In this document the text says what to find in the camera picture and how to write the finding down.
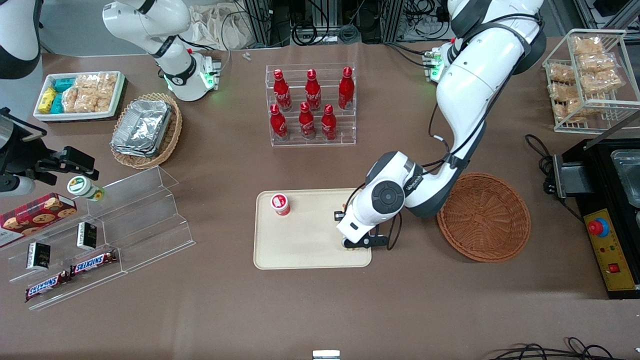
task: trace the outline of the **brown tabletop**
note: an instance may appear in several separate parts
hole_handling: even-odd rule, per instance
[[[40,312],[19,300],[24,288],[0,281],[0,357],[309,359],[312,350],[337,348],[344,359],[480,359],[515,343],[565,348],[565,336],[634,356],[640,303],[605,300],[584,225],[543,193],[538,155],[524,141],[533,133],[564,152],[583,138],[553,132],[540,64],[509,82],[467,169],[500,177],[527,203],[531,239],[515,259],[475,263],[449,246],[435,219],[406,212],[395,249],[374,250],[365,268],[262,271],[252,261],[260,192],[354,187],[384,152],[429,162],[444,150],[427,136],[435,86],[389,48],[250,52],[251,62],[233,54],[217,92],[179,102],[184,127],[163,167],[180,181],[173,192],[197,245]],[[265,66],[344,61],[358,67],[357,145],[271,148]],[[45,55],[44,65],[45,74],[122,71],[125,102],[167,92],[150,56]],[[136,172],[111,155],[113,125],[51,124],[45,141],[94,156],[99,184],[109,184]],[[439,113],[435,132],[451,139]],[[3,199],[0,211],[65,193],[70,177]]]

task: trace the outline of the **round wicker basket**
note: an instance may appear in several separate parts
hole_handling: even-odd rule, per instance
[[[458,179],[438,213],[438,225],[457,251],[488,263],[514,258],[531,232],[529,210],[518,193],[479,172]]]
[[[116,152],[115,150],[113,150],[113,148],[111,149],[113,156],[116,158],[116,160],[118,160],[119,163],[132,168],[143,170],[146,168],[154,167],[156,165],[160,165],[169,158],[169,156],[175,149],[175,146],[178,144],[180,130],[182,130],[182,115],[180,114],[180,109],[178,109],[178,104],[176,104],[171,97],[165,94],[153,93],[142,95],[136,100],[162,100],[170,104],[172,107],[171,118],[169,120],[170,123],[167,126],[166,132],[164,133],[164,139],[162,145],[160,146],[160,152],[157,156],[153,158],[144,158],[141,156],[124,155]],[[130,102],[129,105],[127,105],[127,107],[121,112],[120,116],[118,117],[118,122],[116,123],[116,126],[113,130],[114,133],[118,129],[118,126],[120,126],[124,114],[127,112],[132,103],[133,101]]]

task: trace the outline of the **yellow control panel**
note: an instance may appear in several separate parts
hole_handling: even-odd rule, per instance
[[[631,276],[625,255],[620,249],[607,209],[585,216],[584,223],[587,225],[587,232],[607,289],[609,291],[635,290],[636,283]]]

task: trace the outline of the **coca-cola bottle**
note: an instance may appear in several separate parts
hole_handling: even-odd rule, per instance
[[[300,104],[300,131],[305,140],[313,140],[316,138],[316,129],[314,128],[314,114],[309,111],[309,103],[303,101]]]
[[[307,85],[305,86],[307,93],[307,102],[311,111],[320,110],[320,84],[316,79],[316,71],[314,69],[307,70]]]
[[[333,106],[327,104],[324,106],[324,115],[322,115],[322,134],[327,141],[335,140],[337,137],[335,130],[336,120],[333,114]]]
[[[269,110],[271,111],[271,128],[273,129],[275,140],[277,142],[287,141],[289,139],[289,132],[284,115],[280,113],[280,108],[278,105],[273,104]]]
[[[338,86],[338,106],[343,110],[353,109],[353,92],[355,90],[355,84],[351,76],[353,75],[353,69],[351,67],[344,67],[342,70],[342,79]]]
[[[275,79],[273,92],[276,95],[278,106],[282,111],[291,110],[291,91],[289,91],[289,84],[287,84],[284,76],[282,75],[282,70],[274,70],[273,78]]]

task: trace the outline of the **red box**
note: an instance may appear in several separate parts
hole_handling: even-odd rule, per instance
[[[0,217],[0,248],[77,212],[76,203],[50,193]]]

